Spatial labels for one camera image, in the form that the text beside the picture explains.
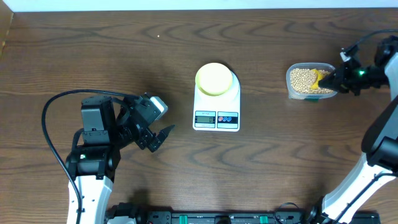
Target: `beans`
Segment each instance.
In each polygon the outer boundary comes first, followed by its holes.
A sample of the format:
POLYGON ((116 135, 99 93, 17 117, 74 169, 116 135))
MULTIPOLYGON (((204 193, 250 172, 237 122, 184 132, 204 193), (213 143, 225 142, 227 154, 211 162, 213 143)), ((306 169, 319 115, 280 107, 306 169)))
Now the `beans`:
MULTIPOLYGON (((330 72, 319 70, 319 72, 325 77, 329 75, 330 72)), ((326 88, 318 88, 317 90, 312 90, 311 86, 317 80, 318 75, 311 71, 310 69, 295 68, 290 73, 290 81, 292 82, 293 89, 298 93, 309 93, 309 94, 325 94, 333 93, 333 90, 326 88)))

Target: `white backdrop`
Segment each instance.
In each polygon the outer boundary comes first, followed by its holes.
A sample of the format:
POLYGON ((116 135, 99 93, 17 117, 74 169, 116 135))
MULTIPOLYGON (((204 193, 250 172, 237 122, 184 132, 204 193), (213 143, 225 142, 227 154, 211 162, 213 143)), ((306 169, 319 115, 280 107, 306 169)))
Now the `white backdrop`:
POLYGON ((14 12, 398 7, 398 0, 4 0, 14 12))

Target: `plastic container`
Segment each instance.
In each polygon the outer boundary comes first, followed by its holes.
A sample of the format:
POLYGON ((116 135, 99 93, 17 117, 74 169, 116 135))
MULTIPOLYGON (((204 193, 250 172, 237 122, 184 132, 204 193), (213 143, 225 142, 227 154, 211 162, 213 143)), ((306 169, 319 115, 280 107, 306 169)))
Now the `plastic container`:
POLYGON ((298 100, 305 100, 305 99, 324 99, 335 96, 337 94, 336 91, 333 93, 323 93, 323 94, 310 94, 310 93, 298 93, 292 87, 292 82, 290 81, 290 73, 295 68, 301 69, 317 69, 317 70, 325 70, 328 72, 332 72, 335 68, 332 65, 327 63, 316 63, 316 62, 307 62, 307 63, 297 63, 292 65, 286 72, 286 84, 287 90, 289 91, 289 98, 290 99, 298 99, 298 100))

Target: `digital kitchen scale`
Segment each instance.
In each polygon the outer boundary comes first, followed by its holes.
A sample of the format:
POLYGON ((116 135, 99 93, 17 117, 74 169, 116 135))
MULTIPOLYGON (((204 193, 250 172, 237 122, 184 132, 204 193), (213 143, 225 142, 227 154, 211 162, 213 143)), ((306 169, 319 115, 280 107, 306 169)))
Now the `digital kitchen scale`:
POLYGON ((232 73, 231 87, 222 95, 209 96, 195 85, 193 128, 198 131, 239 131, 241 127, 241 87, 232 73))

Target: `brown tabletop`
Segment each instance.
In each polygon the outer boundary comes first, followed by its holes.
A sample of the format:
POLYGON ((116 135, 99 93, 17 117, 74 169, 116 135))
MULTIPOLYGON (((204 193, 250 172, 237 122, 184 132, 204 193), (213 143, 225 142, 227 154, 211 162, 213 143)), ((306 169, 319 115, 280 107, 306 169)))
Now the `brown tabletop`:
MULTIPOLYGON (((397 9, 288 9, 17 13, 0 61, 1 223, 66 223, 68 180, 42 134, 44 103, 95 88, 160 96, 169 106, 153 131, 175 124, 151 154, 121 151, 109 206, 175 210, 310 208, 353 168, 364 132, 390 101, 388 88, 310 102, 287 97, 294 63, 340 63, 340 48, 373 30, 396 28, 397 9), (230 65, 241 82, 237 133, 192 128, 196 71, 230 65)), ((361 58, 371 63, 377 42, 361 58)), ((60 155, 82 127, 80 101, 55 101, 47 115, 60 155)), ((362 207, 397 223, 397 182, 362 207)))

